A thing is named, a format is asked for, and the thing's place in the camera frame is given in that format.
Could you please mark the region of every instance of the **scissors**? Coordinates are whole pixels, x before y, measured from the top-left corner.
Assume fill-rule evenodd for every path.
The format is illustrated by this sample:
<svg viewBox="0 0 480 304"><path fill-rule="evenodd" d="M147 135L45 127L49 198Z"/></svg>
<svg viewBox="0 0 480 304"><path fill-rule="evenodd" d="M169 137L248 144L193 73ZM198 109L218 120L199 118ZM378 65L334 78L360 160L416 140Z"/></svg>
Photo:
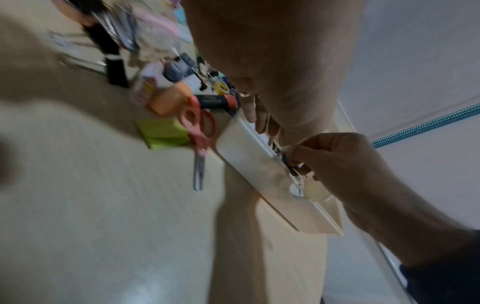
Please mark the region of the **scissors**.
<svg viewBox="0 0 480 304"><path fill-rule="evenodd" d="M210 132L207 132L207 135L204 132L204 117L210 120ZM217 131L215 118L208 110L186 107L180 112L178 120L188 130L190 139L195 144L193 188L195 191L200 191L204 183L205 155Z"/></svg>

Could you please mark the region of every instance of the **white plastic container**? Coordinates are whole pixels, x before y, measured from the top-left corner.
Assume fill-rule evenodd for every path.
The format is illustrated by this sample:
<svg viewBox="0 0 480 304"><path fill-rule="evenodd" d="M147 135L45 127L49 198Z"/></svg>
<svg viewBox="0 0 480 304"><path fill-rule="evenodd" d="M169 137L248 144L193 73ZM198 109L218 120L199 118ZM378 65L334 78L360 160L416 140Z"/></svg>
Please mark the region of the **white plastic container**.
<svg viewBox="0 0 480 304"><path fill-rule="evenodd" d="M339 201L312 178L304 179L305 197L290 192L287 167L238 111L216 143L232 165L294 229L308 234L343 235Z"/></svg>

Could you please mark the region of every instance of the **wooden table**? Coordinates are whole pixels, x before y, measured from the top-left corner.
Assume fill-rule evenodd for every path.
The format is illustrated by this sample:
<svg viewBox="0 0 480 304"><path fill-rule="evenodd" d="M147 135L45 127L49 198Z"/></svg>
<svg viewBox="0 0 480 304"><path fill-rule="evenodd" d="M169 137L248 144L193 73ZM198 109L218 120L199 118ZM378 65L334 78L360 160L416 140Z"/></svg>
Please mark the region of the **wooden table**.
<svg viewBox="0 0 480 304"><path fill-rule="evenodd" d="M193 191L193 150L148 150L125 89L17 21L0 35L2 302L319 303L325 235L295 232L213 152Z"/></svg>

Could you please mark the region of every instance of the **scissors handle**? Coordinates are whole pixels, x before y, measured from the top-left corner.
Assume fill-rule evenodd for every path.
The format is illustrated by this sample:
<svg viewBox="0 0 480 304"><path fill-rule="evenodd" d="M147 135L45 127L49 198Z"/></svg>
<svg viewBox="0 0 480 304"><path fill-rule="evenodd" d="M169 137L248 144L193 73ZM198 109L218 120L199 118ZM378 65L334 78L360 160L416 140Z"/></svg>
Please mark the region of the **scissors handle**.
<svg viewBox="0 0 480 304"><path fill-rule="evenodd" d="M203 115L210 120L211 131L209 136L204 133ZM195 143L195 152L200 156L205 156L210 146L210 141L217 132L215 118L212 113L208 110L186 107L180 112L178 120L190 132L190 138Z"/></svg>

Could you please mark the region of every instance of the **dark sleeve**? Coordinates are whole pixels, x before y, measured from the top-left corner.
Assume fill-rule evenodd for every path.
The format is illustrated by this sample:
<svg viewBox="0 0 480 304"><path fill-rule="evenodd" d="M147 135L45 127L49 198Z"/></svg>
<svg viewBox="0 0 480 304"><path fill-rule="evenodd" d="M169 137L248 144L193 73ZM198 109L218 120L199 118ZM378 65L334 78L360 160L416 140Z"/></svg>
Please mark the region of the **dark sleeve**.
<svg viewBox="0 0 480 304"><path fill-rule="evenodd" d="M456 254L417 267L401 265L400 271L418 304L480 303L480 231Z"/></svg>

